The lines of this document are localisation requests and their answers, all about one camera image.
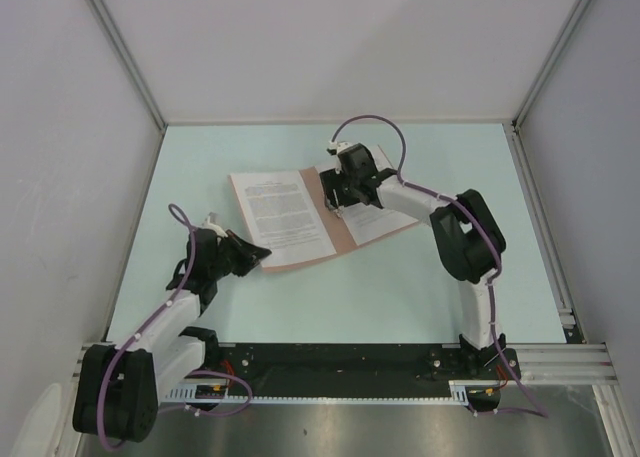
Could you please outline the white paper sheet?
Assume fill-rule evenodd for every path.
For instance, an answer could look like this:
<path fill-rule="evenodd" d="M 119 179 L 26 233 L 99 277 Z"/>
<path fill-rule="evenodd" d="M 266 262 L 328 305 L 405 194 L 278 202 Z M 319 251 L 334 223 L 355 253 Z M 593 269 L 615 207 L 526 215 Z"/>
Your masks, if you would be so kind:
<path fill-rule="evenodd" d="M 254 245 L 271 251 L 266 271 L 284 271 L 337 255 L 298 171 L 233 173 L 230 182 Z"/>

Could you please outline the printed text paper sheet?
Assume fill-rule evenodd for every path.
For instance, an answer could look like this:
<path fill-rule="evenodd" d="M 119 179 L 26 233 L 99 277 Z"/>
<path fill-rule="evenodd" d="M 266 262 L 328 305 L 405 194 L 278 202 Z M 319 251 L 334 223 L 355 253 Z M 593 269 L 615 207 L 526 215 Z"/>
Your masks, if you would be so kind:
<path fill-rule="evenodd" d="M 319 216 L 339 253 L 350 252 L 415 226 L 418 221 L 400 212 L 356 204 L 337 218 L 326 207 L 322 187 L 314 196 Z"/>

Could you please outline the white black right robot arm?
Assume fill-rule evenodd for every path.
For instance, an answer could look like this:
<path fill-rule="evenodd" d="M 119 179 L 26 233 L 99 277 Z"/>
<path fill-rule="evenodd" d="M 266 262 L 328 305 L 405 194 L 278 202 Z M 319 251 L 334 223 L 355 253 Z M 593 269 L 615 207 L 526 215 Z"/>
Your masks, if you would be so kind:
<path fill-rule="evenodd" d="M 469 189 L 452 198 L 404 181 L 398 170 L 380 169 L 360 143 L 331 144 L 328 153 L 334 164 L 320 173 L 328 209 L 337 212 L 363 204 L 431 228 L 443 267 L 460 283 L 462 368 L 473 378 L 486 377 L 506 347 L 497 330 L 494 290 L 506 240 L 482 195 Z"/>

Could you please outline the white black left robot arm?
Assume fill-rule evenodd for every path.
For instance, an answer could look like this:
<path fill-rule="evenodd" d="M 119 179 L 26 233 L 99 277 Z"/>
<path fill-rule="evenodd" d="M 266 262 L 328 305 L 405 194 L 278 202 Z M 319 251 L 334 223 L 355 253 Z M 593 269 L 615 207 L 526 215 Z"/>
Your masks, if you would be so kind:
<path fill-rule="evenodd" d="M 74 430 L 98 436 L 109 447 L 143 441 L 163 397 L 191 373 L 207 377 L 220 367 L 216 333 L 195 324 L 217 295 L 219 281 L 246 276 L 271 253 L 215 224 L 190 230 L 186 256 L 161 306 L 121 342 L 86 350 Z"/>

